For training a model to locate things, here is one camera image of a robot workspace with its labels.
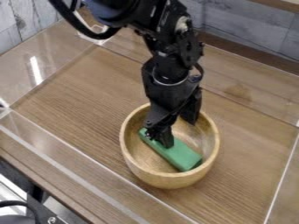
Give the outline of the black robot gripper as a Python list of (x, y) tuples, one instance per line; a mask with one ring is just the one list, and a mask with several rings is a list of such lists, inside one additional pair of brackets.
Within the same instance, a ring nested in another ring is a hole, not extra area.
[(165, 149), (173, 147), (172, 126), (177, 117), (190, 125), (198, 119), (204, 70), (198, 63), (192, 66), (198, 73), (190, 75), (189, 69), (182, 70), (182, 79), (174, 83), (166, 83), (157, 76), (160, 67), (154, 59), (149, 59), (141, 67), (144, 93), (149, 100), (149, 112), (144, 119), (145, 135)]

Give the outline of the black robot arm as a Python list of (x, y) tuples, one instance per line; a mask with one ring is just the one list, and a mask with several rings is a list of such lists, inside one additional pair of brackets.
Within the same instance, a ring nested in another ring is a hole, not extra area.
[(108, 39), (129, 28), (150, 53), (141, 67), (144, 93), (150, 108), (144, 120), (145, 136), (162, 147), (173, 146), (172, 126), (177, 118), (196, 123), (201, 107), (198, 59), (202, 43), (197, 40), (192, 18), (180, 0), (82, 0), (93, 18), (106, 26), (102, 32), (88, 28), (74, 9), (62, 0), (49, 0), (70, 26), (92, 39)]

